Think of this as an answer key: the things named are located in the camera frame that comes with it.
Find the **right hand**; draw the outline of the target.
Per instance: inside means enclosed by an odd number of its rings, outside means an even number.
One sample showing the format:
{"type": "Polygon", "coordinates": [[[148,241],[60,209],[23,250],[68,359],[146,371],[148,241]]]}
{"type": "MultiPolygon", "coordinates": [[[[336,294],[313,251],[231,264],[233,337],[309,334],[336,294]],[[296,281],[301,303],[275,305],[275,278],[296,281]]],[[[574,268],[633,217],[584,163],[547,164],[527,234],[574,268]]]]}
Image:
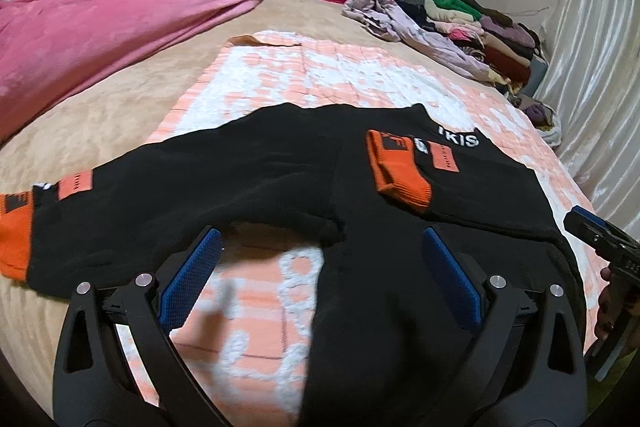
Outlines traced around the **right hand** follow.
{"type": "Polygon", "coordinates": [[[622,312],[624,303],[624,288],[620,278],[610,268],[603,268],[601,279],[606,285],[598,299],[597,323],[594,333],[599,340],[605,340],[614,331],[617,317],[622,312]]]}

